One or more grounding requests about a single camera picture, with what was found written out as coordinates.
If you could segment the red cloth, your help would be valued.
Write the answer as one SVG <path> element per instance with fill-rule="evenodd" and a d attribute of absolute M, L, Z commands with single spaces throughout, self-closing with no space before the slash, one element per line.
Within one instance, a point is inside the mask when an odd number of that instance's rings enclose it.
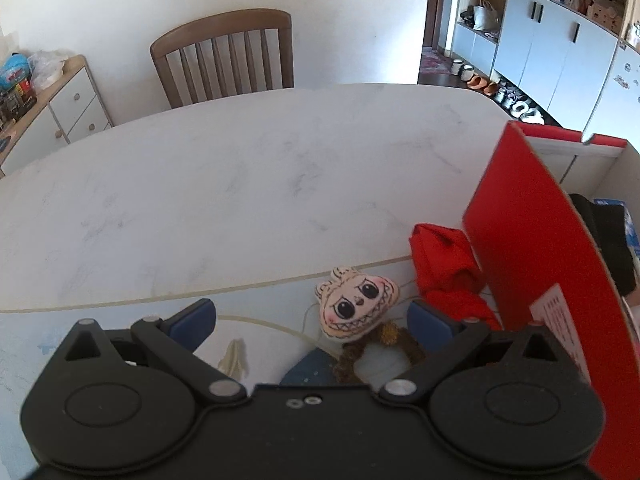
<path fill-rule="evenodd" d="M 418 223 L 409 238 L 421 298 L 448 318 L 477 318 L 492 330 L 502 330 L 488 303 L 480 296 L 486 286 L 472 246 L 458 229 Z"/>

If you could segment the monster face plush doll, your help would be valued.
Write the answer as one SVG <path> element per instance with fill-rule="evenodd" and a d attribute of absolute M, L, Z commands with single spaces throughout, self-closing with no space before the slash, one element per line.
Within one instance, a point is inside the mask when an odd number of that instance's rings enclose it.
<path fill-rule="evenodd" d="M 355 366 L 369 344 L 397 347 L 412 365 L 425 359 L 409 331 L 386 318 L 400 296 L 399 286 L 389 278 L 338 266 L 327 281 L 316 286 L 314 296 L 323 336 L 342 345 L 333 367 L 333 376 L 340 384 L 360 382 Z"/>

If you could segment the red and white cardboard box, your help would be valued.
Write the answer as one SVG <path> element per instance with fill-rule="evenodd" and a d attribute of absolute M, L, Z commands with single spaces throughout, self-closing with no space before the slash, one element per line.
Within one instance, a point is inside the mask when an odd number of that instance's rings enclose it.
<path fill-rule="evenodd" d="M 508 330 L 558 286 L 587 375 L 605 408 L 590 465 L 605 479 L 639 475 L 639 341 L 596 244 L 525 135 L 509 122 L 463 216 Z"/>

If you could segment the black cloth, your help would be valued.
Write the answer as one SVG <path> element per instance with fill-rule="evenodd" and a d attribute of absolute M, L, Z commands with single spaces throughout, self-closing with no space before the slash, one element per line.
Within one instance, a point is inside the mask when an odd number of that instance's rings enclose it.
<path fill-rule="evenodd" d="M 627 244 L 625 207 L 621 204 L 597 204 L 577 193 L 570 194 L 573 206 L 582 217 L 610 272 L 620 296 L 637 287 L 634 257 Z"/>

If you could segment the white drawer sideboard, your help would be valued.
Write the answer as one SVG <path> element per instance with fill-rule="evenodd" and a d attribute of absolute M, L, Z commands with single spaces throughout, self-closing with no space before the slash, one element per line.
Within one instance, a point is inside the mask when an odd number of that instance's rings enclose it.
<path fill-rule="evenodd" d="M 60 148 L 114 126 L 83 55 L 65 61 L 62 77 L 37 96 L 18 122 L 1 133 L 1 177 Z"/>

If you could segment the red patterned rug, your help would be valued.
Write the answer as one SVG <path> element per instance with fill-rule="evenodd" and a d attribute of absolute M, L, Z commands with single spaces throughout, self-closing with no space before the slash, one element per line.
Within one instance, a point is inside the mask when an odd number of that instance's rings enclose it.
<path fill-rule="evenodd" d="M 451 62 L 437 50 L 425 48 L 421 56 L 418 84 L 451 87 L 454 80 L 450 72 Z"/>

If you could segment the wooden chair behind table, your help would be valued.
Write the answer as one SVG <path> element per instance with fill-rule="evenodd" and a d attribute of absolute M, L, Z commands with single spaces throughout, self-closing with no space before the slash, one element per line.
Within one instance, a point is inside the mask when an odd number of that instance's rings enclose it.
<path fill-rule="evenodd" d="M 180 25 L 150 55 L 172 108 L 294 86 L 292 16 L 236 10 Z"/>

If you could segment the white tall cabinet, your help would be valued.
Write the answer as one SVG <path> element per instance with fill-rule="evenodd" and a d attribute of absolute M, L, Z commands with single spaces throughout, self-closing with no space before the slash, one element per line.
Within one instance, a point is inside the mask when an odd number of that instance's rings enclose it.
<path fill-rule="evenodd" d="M 639 49 L 561 3 L 506 0 L 496 41 L 459 22 L 452 53 L 586 139 L 639 141 Z"/>

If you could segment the white plastic bag on sideboard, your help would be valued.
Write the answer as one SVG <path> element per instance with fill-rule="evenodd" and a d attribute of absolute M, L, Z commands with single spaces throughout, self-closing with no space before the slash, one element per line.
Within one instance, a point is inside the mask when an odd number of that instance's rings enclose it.
<path fill-rule="evenodd" d="M 37 51 L 27 58 L 32 73 L 32 88 L 43 92 L 63 77 L 65 63 L 72 56 L 64 51 Z"/>

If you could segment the white handbag on shelf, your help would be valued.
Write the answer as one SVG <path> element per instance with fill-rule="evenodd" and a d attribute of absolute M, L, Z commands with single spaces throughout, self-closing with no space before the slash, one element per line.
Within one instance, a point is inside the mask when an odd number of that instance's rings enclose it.
<path fill-rule="evenodd" d="M 473 29 L 479 32 L 493 32 L 500 28 L 500 16 L 488 0 L 480 0 L 473 8 Z"/>

